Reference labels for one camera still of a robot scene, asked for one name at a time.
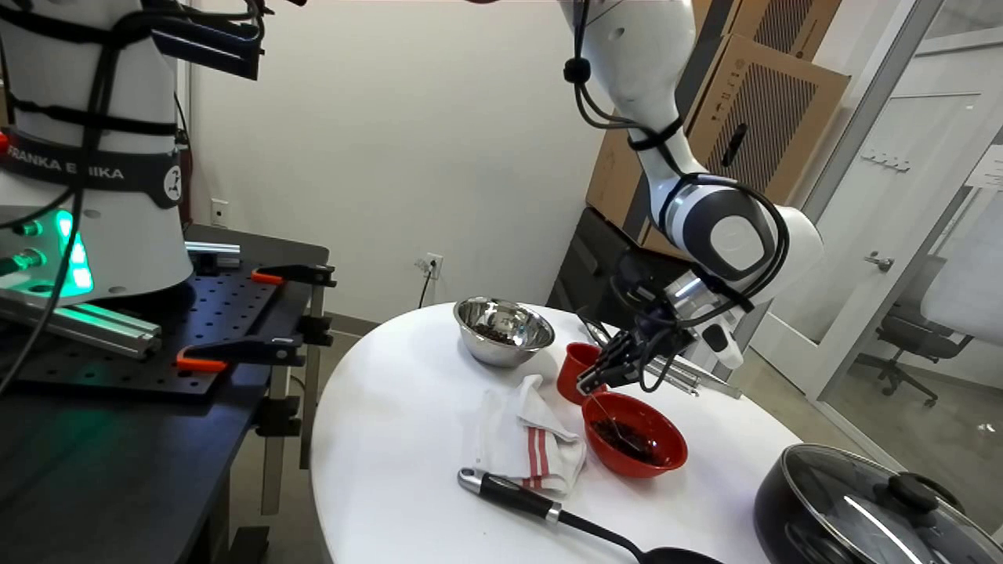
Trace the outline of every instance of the table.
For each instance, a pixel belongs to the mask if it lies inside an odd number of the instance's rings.
[[[314,245],[218,228],[190,238],[235,243],[246,264],[326,264]],[[308,294],[287,285],[260,332],[287,332]],[[3,394],[0,560],[198,560],[267,382],[269,367],[238,367],[209,406]]]
[[[336,560],[513,564],[608,560],[629,555],[570,530],[540,528],[468,494],[455,475],[486,394],[518,392],[526,372],[556,372],[567,342],[586,342],[570,315],[532,307],[557,332],[550,350],[508,377],[461,346],[452,307],[403,315],[361,340],[331,372],[314,426],[314,494]],[[622,483],[594,455],[565,507],[643,548],[684,545],[728,564],[766,560],[753,499],[798,440],[748,397],[670,386],[622,389],[663,410],[689,441],[689,465],[651,483]]]

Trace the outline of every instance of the white door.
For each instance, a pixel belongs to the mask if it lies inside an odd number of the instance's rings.
[[[753,340],[809,397],[822,397],[878,320],[1000,125],[998,70],[912,60],[817,224],[823,258],[776,297]]]

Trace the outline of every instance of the wall outlet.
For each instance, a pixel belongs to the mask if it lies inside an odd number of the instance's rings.
[[[213,209],[213,227],[228,227],[228,202],[221,202],[221,198],[213,198],[213,205],[209,205]]]
[[[443,271],[443,255],[436,255],[436,252],[426,252],[421,260],[417,260],[417,267],[424,271],[424,273],[438,273]]]

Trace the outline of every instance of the black pot lid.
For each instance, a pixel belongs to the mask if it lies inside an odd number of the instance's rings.
[[[833,447],[794,444],[787,483],[816,522],[875,564],[1003,564],[1003,548],[940,486]]]

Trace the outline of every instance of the stainless steel bowl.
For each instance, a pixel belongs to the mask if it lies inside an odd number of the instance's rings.
[[[468,350],[489,367],[519,367],[556,342],[549,320],[494,297],[471,297],[452,307]]]

